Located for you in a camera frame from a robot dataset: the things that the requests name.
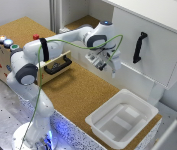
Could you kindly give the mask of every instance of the plastic tub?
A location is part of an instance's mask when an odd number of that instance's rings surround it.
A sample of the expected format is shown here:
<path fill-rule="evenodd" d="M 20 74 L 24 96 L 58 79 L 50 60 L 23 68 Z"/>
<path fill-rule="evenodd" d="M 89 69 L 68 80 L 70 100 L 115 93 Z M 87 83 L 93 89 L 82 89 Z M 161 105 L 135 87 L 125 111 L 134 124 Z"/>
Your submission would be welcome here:
<path fill-rule="evenodd" d="M 157 108 L 124 89 L 85 120 L 107 145 L 123 149 L 157 113 Z"/>

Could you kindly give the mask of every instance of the cabinet door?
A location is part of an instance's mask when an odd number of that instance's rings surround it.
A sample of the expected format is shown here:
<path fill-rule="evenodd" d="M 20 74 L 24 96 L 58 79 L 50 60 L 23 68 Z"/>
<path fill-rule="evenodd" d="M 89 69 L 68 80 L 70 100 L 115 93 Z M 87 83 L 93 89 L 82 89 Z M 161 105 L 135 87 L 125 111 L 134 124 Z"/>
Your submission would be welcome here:
<path fill-rule="evenodd" d="M 122 62 L 167 86 L 177 63 L 177 34 L 118 8 L 114 8 L 113 23 L 116 34 L 124 36 L 120 46 Z M 141 32 L 148 37 L 142 40 L 141 60 L 134 64 Z"/>

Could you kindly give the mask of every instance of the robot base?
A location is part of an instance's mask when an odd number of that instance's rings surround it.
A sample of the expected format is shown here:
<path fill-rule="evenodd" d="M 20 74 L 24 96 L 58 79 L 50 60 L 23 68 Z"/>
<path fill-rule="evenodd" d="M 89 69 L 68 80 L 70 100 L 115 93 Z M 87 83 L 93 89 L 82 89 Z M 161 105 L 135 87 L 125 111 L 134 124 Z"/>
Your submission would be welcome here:
<path fill-rule="evenodd" d="M 21 125 L 14 132 L 13 137 L 12 137 L 12 150 L 20 150 L 22 139 L 24 137 L 24 134 L 26 132 L 28 125 L 29 125 L 29 122 Z M 54 137 L 53 137 L 52 143 L 53 143 L 53 149 L 54 149 L 54 147 L 57 146 L 58 139 L 57 139 L 57 137 L 55 137 L 54 134 L 53 134 L 53 136 Z M 37 147 L 34 146 L 34 147 L 30 148 L 30 146 L 27 146 L 27 142 L 24 142 L 21 150 L 37 150 Z"/>

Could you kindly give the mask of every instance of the red cap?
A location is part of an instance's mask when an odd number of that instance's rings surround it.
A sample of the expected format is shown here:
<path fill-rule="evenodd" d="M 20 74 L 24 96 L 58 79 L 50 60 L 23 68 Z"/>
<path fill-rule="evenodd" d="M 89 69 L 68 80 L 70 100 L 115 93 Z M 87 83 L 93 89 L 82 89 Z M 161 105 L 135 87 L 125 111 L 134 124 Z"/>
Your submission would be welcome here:
<path fill-rule="evenodd" d="M 34 34 L 34 35 L 33 35 L 33 39 L 34 39 L 34 40 L 38 40 L 38 39 L 39 39 L 39 34 Z"/>

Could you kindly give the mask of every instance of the wooden work surface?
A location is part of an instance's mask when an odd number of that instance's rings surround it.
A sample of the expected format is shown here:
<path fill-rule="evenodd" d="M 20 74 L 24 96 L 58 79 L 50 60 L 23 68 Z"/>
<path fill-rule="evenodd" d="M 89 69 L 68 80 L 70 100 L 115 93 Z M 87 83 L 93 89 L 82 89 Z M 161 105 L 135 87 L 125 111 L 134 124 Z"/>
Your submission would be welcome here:
<path fill-rule="evenodd" d="M 77 28 L 81 24 L 83 24 L 83 19 L 81 23 L 70 25 Z M 8 35 L 8 38 L 13 39 L 15 44 L 23 47 L 27 42 L 32 41 L 33 34 L 49 37 L 55 33 L 24 17 L 0 26 L 0 35 L 3 34 Z M 111 149 L 92 133 L 90 126 L 85 123 L 85 118 L 119 92 L 119 89 L 73 62 L 68 71 L 46 83 L 43 90 L 53 102 L 56 110 L 107 149 Z M 125 150 L 133 150 L 160 119 L 161 116 L 157 115 Z"/>

